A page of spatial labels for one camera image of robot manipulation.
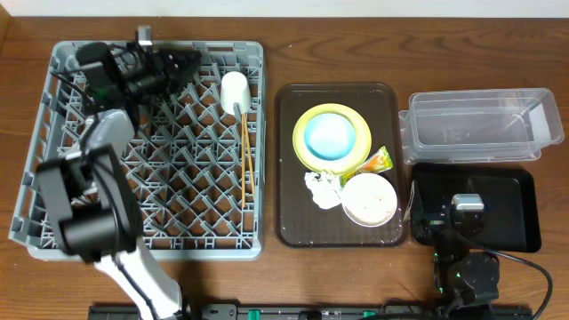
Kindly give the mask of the cream cup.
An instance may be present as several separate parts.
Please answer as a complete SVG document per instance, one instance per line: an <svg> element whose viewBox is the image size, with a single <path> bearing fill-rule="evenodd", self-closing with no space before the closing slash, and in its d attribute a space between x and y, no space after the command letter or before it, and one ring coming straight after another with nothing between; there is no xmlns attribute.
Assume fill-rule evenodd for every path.
<svg viewBox="0 0 569 320"><path fill-rule="evenodd" d="M252 106L252 97L247 77L238 71L230 71L221 79L220 104L222 109L234 116L235 105L239 114L247 112Z"/></svg>

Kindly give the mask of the white small plate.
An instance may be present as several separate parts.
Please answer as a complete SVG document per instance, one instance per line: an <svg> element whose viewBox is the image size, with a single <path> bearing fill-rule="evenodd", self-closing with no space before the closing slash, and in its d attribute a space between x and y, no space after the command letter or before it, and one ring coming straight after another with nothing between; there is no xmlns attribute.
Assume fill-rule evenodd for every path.
<svg viewBox="0 0 569 320"><path fill-rule="evenodd" d="M394 217L398 207L397 192L383 176L361 173L343 187L341 205L356 224L375 228Z"/></svg>

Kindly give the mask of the yellow plate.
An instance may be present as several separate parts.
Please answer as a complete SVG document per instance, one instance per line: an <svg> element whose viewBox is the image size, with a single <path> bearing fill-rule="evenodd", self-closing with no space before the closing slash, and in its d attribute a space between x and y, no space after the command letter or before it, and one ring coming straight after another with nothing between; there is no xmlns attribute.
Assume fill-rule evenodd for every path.
<svg viewBox="0 0 569 320"><path fill-rule="evenodd" d="M339 160L327 161L312 155L304 142L304 133L309 120L324 113L345 116L354 126L356 142L347 156ZM293 128L293 149L299 160L312 172L343 174L356 169L366 160L372 148L372 135L369 125L353 108L338 104L325 103L316 105L304 112Z"/></svg>

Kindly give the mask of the light blue bowl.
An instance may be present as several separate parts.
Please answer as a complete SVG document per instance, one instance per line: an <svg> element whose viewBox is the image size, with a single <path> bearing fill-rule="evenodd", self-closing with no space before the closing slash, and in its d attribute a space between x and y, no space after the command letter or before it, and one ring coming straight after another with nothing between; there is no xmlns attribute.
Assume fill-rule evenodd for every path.
<svg viewBox="0 0 569 320"><path fill-rule="evenodd" d="M317 158L334 161L347 156L356 142L356 131L345 117L324 113L309 120L304 142L310 153Z"/></svg>

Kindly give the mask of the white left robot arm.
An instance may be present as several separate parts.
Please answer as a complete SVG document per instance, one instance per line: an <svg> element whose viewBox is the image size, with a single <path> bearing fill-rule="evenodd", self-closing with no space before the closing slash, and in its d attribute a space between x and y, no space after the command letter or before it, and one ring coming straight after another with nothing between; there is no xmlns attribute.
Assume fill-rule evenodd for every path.
<svg viewBox="0 0 569 320"><path fill-rule="evenodd" d="M90 119L79 141L36 168L41 197L58 247L112 278L141 319L189 319L179 283L167 275L143 240L138 199L119 157L140 127L140 107L179 91L196 73L201 54L156 48L137 40L112 51L93 42L76 52L87 88Z"/></svg>

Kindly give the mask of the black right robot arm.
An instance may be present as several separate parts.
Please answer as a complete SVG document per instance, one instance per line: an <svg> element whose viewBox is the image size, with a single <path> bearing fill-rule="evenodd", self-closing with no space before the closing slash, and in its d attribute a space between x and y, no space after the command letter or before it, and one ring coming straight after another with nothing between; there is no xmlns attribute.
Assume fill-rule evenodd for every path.
<svg viewBox="0 0 569 320"><path fill-rule="evenodd" d="M458 197L438 213L421 219L422 234L435 250L435 281L442 302L437 313L449 319L461 308L477 307L499 297L500 262L469 243L485 226L487 211L478 198Z"/></svg>

